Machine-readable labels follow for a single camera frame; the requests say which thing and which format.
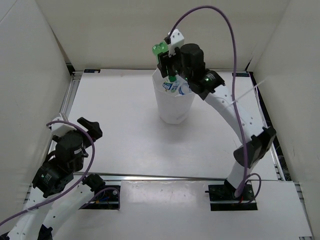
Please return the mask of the clear bottle blue label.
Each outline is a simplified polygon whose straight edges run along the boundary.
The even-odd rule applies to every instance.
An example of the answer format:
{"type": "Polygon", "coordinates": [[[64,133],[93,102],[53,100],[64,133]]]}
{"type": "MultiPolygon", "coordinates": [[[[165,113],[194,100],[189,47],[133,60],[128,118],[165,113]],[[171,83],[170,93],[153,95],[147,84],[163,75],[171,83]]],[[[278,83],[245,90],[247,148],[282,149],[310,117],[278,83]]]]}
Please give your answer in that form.
{"type": "Polygon", "coordinates": [[[177,91],[178,91],[178,94],[181,96],[188,95],[188,94],[192,93],[190,86],[186,82],[180,84],[177,91]]]}

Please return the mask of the green plastic bottle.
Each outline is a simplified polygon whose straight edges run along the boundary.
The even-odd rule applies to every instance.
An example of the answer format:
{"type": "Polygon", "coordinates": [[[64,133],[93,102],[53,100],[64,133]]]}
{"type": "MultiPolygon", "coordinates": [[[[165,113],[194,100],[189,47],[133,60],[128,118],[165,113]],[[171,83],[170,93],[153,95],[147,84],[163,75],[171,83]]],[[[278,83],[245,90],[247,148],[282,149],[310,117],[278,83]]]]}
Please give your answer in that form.
{"type": "MultiPolygon", "coordinates": [[[[169,50],[168,45],[162,41],[152,47],[152,53],[155,55],[157,63],[159,63],[158,54],[166,53],[169,50]]],[[[175,76],[168,76],[166,82],[174,83],[177,80],[175,76]]]]}

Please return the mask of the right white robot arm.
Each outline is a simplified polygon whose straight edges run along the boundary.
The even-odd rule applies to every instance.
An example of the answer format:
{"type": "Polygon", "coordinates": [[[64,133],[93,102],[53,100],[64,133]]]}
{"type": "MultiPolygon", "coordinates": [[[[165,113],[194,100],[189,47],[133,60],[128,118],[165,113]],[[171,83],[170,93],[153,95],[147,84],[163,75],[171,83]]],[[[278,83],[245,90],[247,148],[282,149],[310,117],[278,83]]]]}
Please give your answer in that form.
{"type": "Polygon", "coordinates": [[[194,94],[213,107],[228,123],[241,142],[233,153],[235,164],[225,179],[224,193],[230,200],[238,199],[253,169],[270,150],[276,130],[256,123],[254,118],[235,100],[224,79],[206,67],[203,50],[195,43],[184,43],[182,33],[175,29],[164,41],[152,47],[157,70],[162,79],[173,83],[183,80],[194,94]]]}

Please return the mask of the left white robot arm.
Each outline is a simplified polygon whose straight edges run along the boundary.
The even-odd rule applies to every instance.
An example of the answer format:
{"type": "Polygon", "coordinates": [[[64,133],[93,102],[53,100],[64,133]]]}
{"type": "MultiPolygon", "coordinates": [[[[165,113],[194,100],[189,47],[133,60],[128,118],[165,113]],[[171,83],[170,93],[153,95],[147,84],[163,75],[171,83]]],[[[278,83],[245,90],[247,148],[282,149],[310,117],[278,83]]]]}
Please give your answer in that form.
{"type": "Polygon", "coordinates": [[[69,188],[74,173],[84,167],[87,157],[95,157],[95,141],[103,136],[97,121],[84,117],[77,124],[62,113],[46,125],[56,143],[37,170],[24,209],[0,224],[18,218],[2,240],[51,240],[66,220],[86,203],[100,200],[105,194],[105,182],[97,174],[83,175],[69,188]]]}

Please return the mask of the clear bottle white green label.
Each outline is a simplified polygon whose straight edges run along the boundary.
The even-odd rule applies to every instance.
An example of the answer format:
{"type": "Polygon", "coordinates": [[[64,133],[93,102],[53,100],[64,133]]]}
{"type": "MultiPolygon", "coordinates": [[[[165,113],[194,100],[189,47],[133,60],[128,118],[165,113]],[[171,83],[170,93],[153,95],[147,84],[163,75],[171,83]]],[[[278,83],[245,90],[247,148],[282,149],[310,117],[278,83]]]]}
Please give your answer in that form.
{"type": "Polygon", "coordinates": [[[173,81],[173,82],[165,81],[162,84],[162,88],[167,93],[175,93],[177,91],[177,89],[179,88],[179,81],[178,80],[173,81]]]}

